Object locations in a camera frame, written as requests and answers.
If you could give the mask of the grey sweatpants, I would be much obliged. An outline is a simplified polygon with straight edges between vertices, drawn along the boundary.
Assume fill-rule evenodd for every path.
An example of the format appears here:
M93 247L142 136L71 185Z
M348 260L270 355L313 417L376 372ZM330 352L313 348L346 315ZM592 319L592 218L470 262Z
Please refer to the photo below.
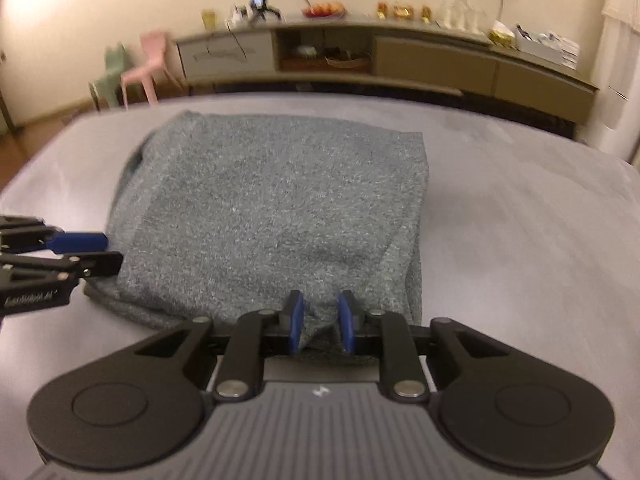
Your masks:
M302 341L329 349L337 296L422 320L423 136L334 118L185 112L134 150L106 235L119 272L87 295L165 328L220 328L304 295Z

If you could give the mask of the green plastic child chair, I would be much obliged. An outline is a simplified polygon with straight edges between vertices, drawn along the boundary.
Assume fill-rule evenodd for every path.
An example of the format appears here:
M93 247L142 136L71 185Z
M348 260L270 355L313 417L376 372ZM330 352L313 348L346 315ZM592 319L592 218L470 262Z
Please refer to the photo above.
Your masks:
M115 47L105 49L104 66L104 74L89 84L90 96L96 110L101 109L102 101L109 108L120 107L118 97L122 93L120 76L127 70L131 70L134 62L126 47L119 42Z

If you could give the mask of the pink plastic child chair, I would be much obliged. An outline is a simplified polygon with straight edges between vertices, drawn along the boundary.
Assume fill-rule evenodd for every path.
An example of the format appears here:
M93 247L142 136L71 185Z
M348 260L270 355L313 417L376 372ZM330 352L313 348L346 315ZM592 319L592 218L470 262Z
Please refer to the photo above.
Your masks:
M150 105L158 103L153 76L156 73L163 73L166 78L178 89L182 88L180 81L169 71L166 63L166 53L168 49L168 33L157 30L147 32L140 37L142 53L145 56L144 62L120 75L120 88L122 89L122 100L126 110L129 108L128 87L133 84L141 84L146 100Z

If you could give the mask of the long grey tv cabinet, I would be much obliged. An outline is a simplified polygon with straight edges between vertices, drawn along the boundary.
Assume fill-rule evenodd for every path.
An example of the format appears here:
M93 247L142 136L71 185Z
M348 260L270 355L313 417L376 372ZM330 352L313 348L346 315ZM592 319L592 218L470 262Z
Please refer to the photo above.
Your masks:
M480 96L584 124L598 88L483 35L376 18L299 18L177 39L187 84L338 82Z

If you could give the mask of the spare handheld gripper device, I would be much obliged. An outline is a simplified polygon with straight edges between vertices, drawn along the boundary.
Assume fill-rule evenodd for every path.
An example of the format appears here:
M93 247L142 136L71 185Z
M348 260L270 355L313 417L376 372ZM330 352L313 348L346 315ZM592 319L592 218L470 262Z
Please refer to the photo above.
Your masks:
M250 10L252 15L250 16L250 24L255 24L259 20L265 21L268 14L272 14L278 21L282 20L282 14L273 6L270 6L268 0L250 0Z

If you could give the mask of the white tower air conditioner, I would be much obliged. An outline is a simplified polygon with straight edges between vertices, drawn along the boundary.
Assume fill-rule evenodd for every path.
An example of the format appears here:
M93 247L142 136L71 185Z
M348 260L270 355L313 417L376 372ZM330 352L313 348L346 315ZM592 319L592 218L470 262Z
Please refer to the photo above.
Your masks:
M629 162L639 142L639 34L606 20L592 71L598 92L580 143Z

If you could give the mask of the gold tissue box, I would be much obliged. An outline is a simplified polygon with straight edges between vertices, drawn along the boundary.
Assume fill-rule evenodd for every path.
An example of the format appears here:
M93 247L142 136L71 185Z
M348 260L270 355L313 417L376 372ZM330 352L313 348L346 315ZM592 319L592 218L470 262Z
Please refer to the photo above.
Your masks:
M516 49L515 34L503 22L495 20L491 29L489 29L487 37L496 46L511 50Z

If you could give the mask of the white box of items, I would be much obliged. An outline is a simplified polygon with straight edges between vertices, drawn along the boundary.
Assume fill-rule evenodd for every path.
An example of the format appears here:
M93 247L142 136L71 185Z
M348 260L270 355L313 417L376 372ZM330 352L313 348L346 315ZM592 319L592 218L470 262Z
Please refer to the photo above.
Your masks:
M513 33L519 51L576 70L580 45L573 40L554 32L528 32L521 25L516 25Z

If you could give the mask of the red plate of fruit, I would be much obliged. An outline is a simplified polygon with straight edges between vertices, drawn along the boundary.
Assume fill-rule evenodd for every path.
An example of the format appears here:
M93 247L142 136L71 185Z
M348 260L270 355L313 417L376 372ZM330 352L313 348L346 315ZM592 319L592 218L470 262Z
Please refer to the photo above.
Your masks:
M313 3L303 8L305 18L338 18L346 13L346 8L340 2Z

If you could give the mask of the clear glasses on tray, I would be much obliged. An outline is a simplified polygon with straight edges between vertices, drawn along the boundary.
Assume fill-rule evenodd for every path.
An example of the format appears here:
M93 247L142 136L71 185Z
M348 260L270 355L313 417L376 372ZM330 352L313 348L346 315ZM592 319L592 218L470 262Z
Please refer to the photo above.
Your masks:
M435 20L440 27L474 35L484 34L487 29L485 11L472 6L469 0L443 1L436 11Z

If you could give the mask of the gold ornament set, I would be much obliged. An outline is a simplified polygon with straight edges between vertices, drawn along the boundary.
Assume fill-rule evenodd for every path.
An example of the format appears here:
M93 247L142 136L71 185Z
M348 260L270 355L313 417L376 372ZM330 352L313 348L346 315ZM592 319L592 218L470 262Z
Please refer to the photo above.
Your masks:
M410 6L410 4L389 4L381 1L376 8L376 17L380 20L389 20L392 18L395 21L419 21L424 24L431 24L432 9L429 6L415 8L414 6Z

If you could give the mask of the cream window curtain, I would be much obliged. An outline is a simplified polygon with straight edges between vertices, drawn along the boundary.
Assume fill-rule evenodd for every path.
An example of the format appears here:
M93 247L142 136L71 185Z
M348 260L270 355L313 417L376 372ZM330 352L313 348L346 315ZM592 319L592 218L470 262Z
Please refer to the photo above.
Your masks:
M639 55L639 0L604 0L601 44L624 58Z

